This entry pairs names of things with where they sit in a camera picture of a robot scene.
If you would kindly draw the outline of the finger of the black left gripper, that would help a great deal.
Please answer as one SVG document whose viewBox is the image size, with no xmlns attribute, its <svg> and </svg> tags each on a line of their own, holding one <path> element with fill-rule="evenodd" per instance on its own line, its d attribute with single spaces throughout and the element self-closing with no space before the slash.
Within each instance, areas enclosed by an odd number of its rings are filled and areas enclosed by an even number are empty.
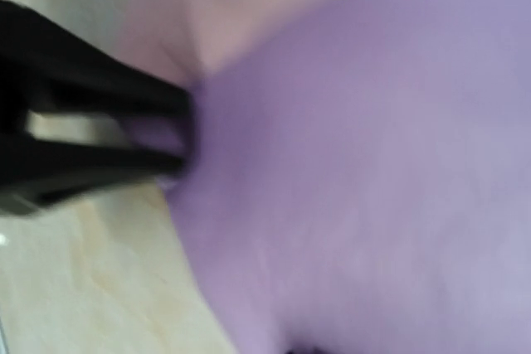
<svg viewBox="0 0 531 354">
<path fill-rule="evenodd" d="M 1 112 L 183 117 L 183 88 L 117 61 L 23 5 L 1 1 Z"/>
<path fill-rule="evenodd" d="M 45 209 L 90 191 L 178 175 L 185 166 L 182 157 L 148 149 L 2 138 L 1 208 Z"/>
</svg>

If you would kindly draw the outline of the purple wrapping paper sheet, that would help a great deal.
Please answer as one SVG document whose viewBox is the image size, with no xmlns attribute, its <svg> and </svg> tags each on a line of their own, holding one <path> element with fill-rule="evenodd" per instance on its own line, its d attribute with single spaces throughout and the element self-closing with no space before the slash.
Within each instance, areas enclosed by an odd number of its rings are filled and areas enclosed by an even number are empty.
<svg viewBox="0 0 531 354">
<path fill-rule="evenodd" d="M 530 0 L 318 0 L 185 82 L 164 192 L 239 352 L 529 352 Z"/>
</svg>

